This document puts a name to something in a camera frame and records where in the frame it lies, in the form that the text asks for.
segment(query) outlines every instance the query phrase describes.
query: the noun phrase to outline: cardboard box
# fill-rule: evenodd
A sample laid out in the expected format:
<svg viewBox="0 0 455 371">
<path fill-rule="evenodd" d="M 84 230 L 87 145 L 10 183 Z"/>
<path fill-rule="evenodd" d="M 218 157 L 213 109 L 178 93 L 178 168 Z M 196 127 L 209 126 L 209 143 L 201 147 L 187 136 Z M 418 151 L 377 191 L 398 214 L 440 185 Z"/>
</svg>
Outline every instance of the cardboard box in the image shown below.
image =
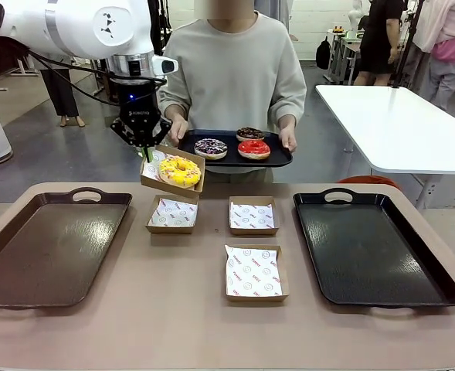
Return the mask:
<svg viewBox="0 0 455 371">
<path fill-rule="evenodd" d="M 234 228 L 231 225 L 231 204 L 234 205 L 252 205 L 252 206 L 272 206 L 273 213 L 273 225 L 274 228 L 263 228 L 263 229 L 247 229 L 247 228 Z M 275 236 L 280 228 L 280 222 L 278 217 L 277 208 L 275 205 L 275 198 L 271 196 L 253 196 L 253 197 L 230 197 L 229 198 L 229 228 L 232 234 L 236 236 L 253 236 L 253 235 L 264 235 L 264 236 Z"/>
<path fill-rule="evenodd" d="M 282 249 L 275 245 L 227 245 L 238 249 L 248 250 L 274 250 L 277 252 L 277 269 L 279 271 L 280 286 L 282 287 L 282 295 L 277 296 L 234 296 L 227 294 L 227 272 L 226 272 L 226 296 L 230 301 L 284 301 L 289 296 L 289 282 L 287 280 L 287 271 L 285 268 Z"/>
<path fill-rule="evenodd" d="M 144 158 L 143 162 L 141 163 L 141 169 L 140 169 L 141 184 L 143 186 L 160 189 L 162 191 L 173 193 L 173 194 L 184 196 L 184 197 L 188 197 L 190 199 L 199 197 L 199 195 L 203 192 L 203 182 L 205 181 L 205 159 L 203 157 L 193 155 L 188 152 L 180 151 L 177 148 L 166 147 L 164 145 L 156 146 L 155 150 L 164 152 L 166 155 L 180 156 L 180 157 L 187 158 L 188 160 L 193 161 L 202 171 L 202 178 L 200 179 L 199 183 L 197 185 L 195 185 L 194 189 L 184 189 L 181 187 L 177 187 L 175 185 L 168 184 L 159 179 L 149 178 L 149 177 L 143 175 L 144 167 L 147 164 L 147 162 L 146 162 L 147 160 L 146 160 L 146 158 Z"/>
<path fill-rule="evenodd" d="M 195 226 L 149 226 L 148 224 L 150 223 L 151 216 L 154 214 L 155 210 L 158 207 L 158 204 L 160 203 L 161 199 L 170 199 L 171 201 L 176 201 L 179 203 L 190 203 L 192 205 L 198 205 L 199 199 L 187 199 L 185 197 L 181 196 L 175 196 L 175 195 L 159 195 L 156 196 L 153 200 L 153 203 L 151 204 L 151 208 L 148 211 L 147 214 L 147 230 L 150 231 L 150 233 L 180 233 L 180 234 L 191 234 L 193 233 L 193 229 Z"/>
</svg>

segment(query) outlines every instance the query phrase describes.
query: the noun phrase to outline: wall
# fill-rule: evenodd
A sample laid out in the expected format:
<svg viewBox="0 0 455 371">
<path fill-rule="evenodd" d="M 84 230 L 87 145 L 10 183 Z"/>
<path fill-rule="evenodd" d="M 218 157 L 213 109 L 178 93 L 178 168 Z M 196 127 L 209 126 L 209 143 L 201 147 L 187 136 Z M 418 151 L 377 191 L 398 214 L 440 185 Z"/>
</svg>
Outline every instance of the wall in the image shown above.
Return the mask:
<svg viewBox="0 0 455 371">
<path fill-rule="evenodd" d="M 367 0 L 363 0 L 363 8 L 366 13 Z M 290 33 L 299 39 L 294 48 L 300 60 L 314 60 L 326 31 L 334 26 L 348 26 L 351 9 L 352 0 L 294 0 Z M 195 19 L 194 0 L 169 0 L 169 12 L 173 28 L 191 22 Z"/>
</svg>

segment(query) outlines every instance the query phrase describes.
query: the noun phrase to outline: frosted donut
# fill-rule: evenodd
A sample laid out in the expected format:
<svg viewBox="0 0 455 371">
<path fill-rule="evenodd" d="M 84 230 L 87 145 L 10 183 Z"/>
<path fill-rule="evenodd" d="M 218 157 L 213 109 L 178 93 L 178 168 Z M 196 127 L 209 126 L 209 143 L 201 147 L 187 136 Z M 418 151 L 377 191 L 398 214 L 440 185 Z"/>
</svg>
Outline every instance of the frosted donut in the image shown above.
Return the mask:
<svg viewBox="0 0 455 371">
<path fill-rule="evenodd" d="M 236 138 L 238 141 L 262 141 L 265 138 L 265 134 L 255 128 L 240 128 L 236 132 Z"/>
<path fill-rule="evenodd" d="M 173 186 L 191 188 L 198 184 L 202 171 L 187 158 L 172 156 L 163 160 L 158 166 L 160 179 Z"/>
<path fill-rule="evenodd" d="M 195 143 L 195 153 L 207 160 L 220 160 L 227 155 L 227 145 L 218 139 L 206 138 Z"/>
<path fill-rule="evenodd" d="M 237 149 L 240 155 L 250 160 L 264 160 L 270 156 L 270 147 L 264 141 L 243 141 Z"/>
</svg>

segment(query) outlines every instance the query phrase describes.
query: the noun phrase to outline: black backpack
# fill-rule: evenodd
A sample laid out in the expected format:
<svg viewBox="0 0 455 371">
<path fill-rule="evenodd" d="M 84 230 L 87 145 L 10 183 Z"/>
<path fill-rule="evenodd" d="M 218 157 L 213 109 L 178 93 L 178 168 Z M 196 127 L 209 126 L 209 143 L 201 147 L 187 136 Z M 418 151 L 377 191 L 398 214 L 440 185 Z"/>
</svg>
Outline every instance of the black backpack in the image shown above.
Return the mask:
<svg viewBox="0 0 455 371">
<path fill-rule="evenodd" d="M 323 70 L 328 70 L 328 64 L 330 63 L 330 43 L 328 42 L 328 36 L 321 42 L 317 49 L 317 66 Z"/>
</svg>

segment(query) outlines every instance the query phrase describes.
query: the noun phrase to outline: gray floor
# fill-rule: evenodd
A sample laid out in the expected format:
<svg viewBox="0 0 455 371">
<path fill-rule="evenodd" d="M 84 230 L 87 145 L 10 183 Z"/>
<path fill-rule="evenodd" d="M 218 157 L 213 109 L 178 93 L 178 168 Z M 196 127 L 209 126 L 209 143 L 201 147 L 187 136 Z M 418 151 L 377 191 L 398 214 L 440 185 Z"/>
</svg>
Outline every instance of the gray floor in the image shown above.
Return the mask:
<svg viewBox="0 0 455 371">
<path fill-rule="evenodd" d="M 276 182 L 335 182 L 343 159 L 346 135 L 314 86 L 324 83 L 321 71 L 305 67 L 308 84 L 306 113 L 298 125 L 299 148 L 294 162 L 275 171 Z M 80 87 L 94 90 L 92 77 Z M 0 203 L 15 201 L 28 187 L 40 182 L 139 182 L 141 159 L 132 148 L 105 127 L 105 117 L 117 114 L 75 93 L 80 114 L 88 126 L 58 127 L 49 101 L 5 126 L 15 156 L 0 165 Z M 455 116 L 455 97 L 450 108 Z M 369 174 L 363 157 L 353 154 L 351 175 Z M 414 201 L 421 186 L 410 175 L 388 175 Z M 455 176 L 446 177 L 436 195 L 435 207 L 455 207 Z"/>
</svg>

